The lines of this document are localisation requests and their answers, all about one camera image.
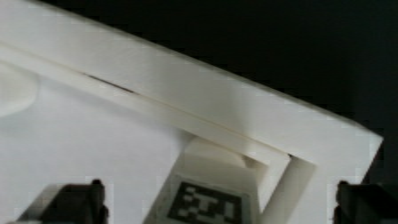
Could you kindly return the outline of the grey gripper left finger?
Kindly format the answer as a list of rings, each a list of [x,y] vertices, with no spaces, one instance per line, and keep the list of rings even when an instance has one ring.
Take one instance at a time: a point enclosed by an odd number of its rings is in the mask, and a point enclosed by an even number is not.
[[[105,185],[50,185],[16,219],[16,224],[109,224]]]

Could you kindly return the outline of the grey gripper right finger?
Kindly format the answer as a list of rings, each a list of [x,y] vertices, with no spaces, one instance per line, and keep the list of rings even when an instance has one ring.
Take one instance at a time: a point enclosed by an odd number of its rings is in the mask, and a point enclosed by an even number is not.
[[[398,185],[341,181],[332,224],[398,224]]]

